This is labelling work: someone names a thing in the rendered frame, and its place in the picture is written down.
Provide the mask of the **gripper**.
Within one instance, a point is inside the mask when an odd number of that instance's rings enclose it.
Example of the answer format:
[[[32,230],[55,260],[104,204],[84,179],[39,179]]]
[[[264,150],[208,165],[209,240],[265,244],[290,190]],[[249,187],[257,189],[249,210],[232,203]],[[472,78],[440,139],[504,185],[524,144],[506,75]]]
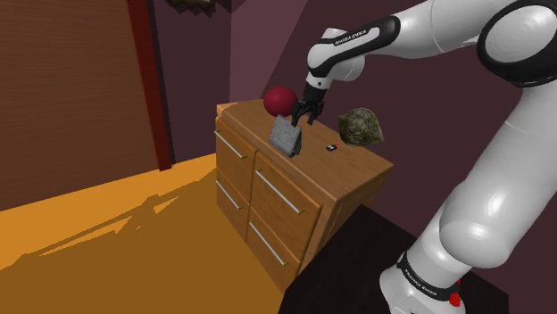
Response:
[[[324,108],[324,96],[327,90],[317,88],[310,83],[305,83],[303,89],[303,97],[299,103],[295,103],[291,112],[292,122],[291,125],[296,127],[300,118],[309,113],[307,123],[312,125],[313,122],[322,114]]]

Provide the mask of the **dark red ball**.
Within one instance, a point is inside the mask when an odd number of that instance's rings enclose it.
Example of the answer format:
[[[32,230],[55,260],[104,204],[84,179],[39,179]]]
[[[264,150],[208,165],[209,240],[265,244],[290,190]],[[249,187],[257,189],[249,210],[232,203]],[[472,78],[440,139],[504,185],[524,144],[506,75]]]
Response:
[[[263,97],[263,106],[267,113],[277,117],[282,115],[287,117],[291,114],[297,96],[288,87],[276,86],[269,89]]]

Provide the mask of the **wooden chest of drawers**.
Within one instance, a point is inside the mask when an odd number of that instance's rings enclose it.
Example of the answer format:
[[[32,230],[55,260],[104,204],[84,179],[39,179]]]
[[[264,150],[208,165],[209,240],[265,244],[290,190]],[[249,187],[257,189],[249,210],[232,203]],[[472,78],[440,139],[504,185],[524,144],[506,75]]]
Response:
[[[269,143],[275,119],[261,100],[216,111],[217,204],[285,292],[356,208],[371,204],[393,165],[306,118],[301,152],[286,157]]]

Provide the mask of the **dark red door frame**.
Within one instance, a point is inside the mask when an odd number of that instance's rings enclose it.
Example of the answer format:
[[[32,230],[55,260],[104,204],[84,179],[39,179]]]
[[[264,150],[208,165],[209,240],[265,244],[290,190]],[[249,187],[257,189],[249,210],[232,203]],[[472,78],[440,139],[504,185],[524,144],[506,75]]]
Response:
[[[154,16],[154,0],[126,0],[126,4],[158,169],[164,171],[172,167],[175,155]]]

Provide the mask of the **olive green patterned cushion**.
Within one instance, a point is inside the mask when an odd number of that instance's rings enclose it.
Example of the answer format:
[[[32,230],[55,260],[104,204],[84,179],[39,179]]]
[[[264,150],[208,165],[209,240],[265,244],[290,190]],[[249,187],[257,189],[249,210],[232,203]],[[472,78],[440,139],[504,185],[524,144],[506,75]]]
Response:
[[[366,146],[382,143],[383,132],[374,112],[367,108],[356,108],[337,118],[341,140],[350,146]]]

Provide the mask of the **grey speckled folded card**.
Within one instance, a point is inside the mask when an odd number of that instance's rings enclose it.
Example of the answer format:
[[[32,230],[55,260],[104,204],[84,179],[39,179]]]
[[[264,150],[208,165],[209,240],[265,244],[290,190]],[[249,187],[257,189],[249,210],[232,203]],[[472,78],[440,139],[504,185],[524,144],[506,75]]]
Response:
[[[302,129],[294,127],[290,120],[278,115],[270,132],[269,143],[286,157],[293,158],[301,151]]]

